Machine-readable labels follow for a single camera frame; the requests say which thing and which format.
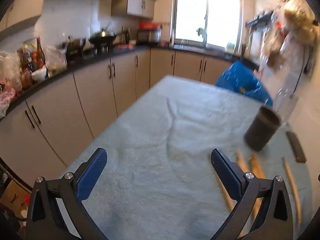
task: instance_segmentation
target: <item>pink plastic bag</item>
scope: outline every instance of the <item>pink plastic bag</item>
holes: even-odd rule
[[[0,118],[5,117],[5,113],[15,94],[16,91],[13,88],[7,88],[5,92],[0,94]]]

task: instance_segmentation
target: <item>light blue tablecloth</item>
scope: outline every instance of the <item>light blue tablecloth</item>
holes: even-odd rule
[[[83,204],[110,240],[208,240],[229,215],[209,155],[221,148],[235,161],[239,149],[248,161],[252,151],[243,135],[259,106],[258,101],[227,90],[166,77],[107,128],[67,171],[75,171],[98,147],[106,149],[108,163]],[[297,235],[311,221],[310,178],[307,166],[295,162],[285,129],[280,128],[258,157],[267,178],[284,177],[295,222],[283,156],[291,165],[302,205]],[[76,234],[60,206],[68,228]],[[249,218],[245,231],[251,224]]]

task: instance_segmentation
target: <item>cabinet door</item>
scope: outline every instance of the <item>cabinet door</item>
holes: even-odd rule
[[[144,0],[143,17],[153,19],[155,14],[155,0]]]
[[[117,119],[110,60],[74,72],[84,115],[97,138]]]
[[[39,17],[44,0],[14,0],[8,15],[7,28],[23,20]]]
[[[174,75],[200,81],[203,62],[204,56],[193,53],[176,52]]]
[[[150,49],[136,52],[137,98],[150,89]]]
[[[0,134],[0,158],[31,187],[37,177],[57,179],[66,169],[40,132],[25,101],[0,122]]]
[[[232,62],[217,59],[217,58],[204,58],[204,68],[201,76],[201,82],[215,85],[216,80],[220,77],[229,67]]]
[[[26,101],[44,137],[66,165],[70,165],[93,141],[73,73]]]
[[[174,50],[151,49],[150,87],[153,87],[166,75],[173,75]]]
[[[11,6],[7,10],[7,12],[4,14],[2,20],[0,21],[0,32],[2,32],[3,30],[5,30],[7,28],[7,20],[8,20],[8,15],[9,15],[10,10],[11,10]]]
[[[131,15],[142,16],[143,0],[128,0],[127,13]]]
[[[111,58],[111,70],[116,108],[120,116],[136,101],[134,53]]]

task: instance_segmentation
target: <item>window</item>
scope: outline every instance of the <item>window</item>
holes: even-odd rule
[[[175,43],[236,47],[240,0],[176,0],[174,23]]]

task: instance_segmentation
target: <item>red container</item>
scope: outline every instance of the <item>red container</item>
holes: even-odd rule
[[[156,30],[159,28],[159,23],[139,22],[140,29]]]

